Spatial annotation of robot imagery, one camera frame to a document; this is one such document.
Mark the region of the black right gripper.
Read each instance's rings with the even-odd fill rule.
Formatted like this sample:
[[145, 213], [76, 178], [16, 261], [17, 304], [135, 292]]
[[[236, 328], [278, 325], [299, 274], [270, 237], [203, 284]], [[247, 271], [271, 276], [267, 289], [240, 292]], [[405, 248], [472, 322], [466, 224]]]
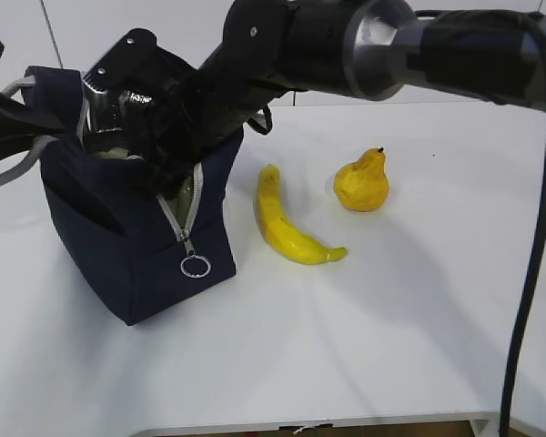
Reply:
[[200, 160], [288, 91], [270, 47], [222, 44], [199, 68], [157, 45], [132, 49], [131, 89], [151, 99], [131, 115], [131, 145], [147, 163], [138, 184], [148, 192], [176, 191]]

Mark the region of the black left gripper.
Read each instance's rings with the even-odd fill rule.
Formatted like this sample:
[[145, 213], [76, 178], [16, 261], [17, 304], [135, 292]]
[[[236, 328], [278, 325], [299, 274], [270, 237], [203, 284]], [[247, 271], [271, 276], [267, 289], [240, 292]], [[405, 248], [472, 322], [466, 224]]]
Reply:
[[[3, 52], [0, 41], [0, 57]], [[64, 125], [55, 116], [27, 107], [0, 92], [0, 161], [29, 151], [35, 137], [63, 131]]]

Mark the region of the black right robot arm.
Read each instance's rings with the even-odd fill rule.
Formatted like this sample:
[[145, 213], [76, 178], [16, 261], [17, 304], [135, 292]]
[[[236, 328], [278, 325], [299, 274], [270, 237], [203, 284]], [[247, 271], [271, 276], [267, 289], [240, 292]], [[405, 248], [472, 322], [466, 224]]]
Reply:
[[546, 113], [546, 15], [403, 1], [236, 1], [205, 63], [157, 95], [145, 182], [174, 191], [287, 92], [369, 101], [416, 86]]

